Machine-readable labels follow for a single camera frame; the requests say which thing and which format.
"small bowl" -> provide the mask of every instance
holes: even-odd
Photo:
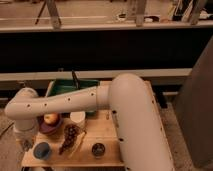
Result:
[[[46,135],[54,134],[63,123],[63,118],[59,114],[59,119],[54,125],[48,125],[44,122],[44,116],[38,117],[39,132]]]
[[[33,150],[34,157],[40,160],[47,160],[50,157],[50,154],[51,148],[46,142],[41,142],[37,144]]]

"blue cup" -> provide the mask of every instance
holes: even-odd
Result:
[[[50,157],[51,148],[48,143],[41,142],[36,145],[33,151],[35,158],[40,160],[47,160]]]

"green box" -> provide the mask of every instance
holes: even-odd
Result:
[[[98,86],[100,82],[98,80],[79,80],[80,89]],[[72,79],[56,79],[47,96],[55,96],[59,94],[64,94],[72,91],[76,91],[75,83]],[[93,115],[95,111],[87,111],[87,115]]]

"black panel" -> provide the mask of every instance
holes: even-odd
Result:
[[[0,72],[192,67],[212,29],[0,34]]]

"dark bowl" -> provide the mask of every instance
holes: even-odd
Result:
[[[39,132],[46,135],[54,134],[63,122],[61,114],[59,114],[59,119],[54,125],[46,124],[44,122],[44,116],[39,116],[37,119],[39,123]]]

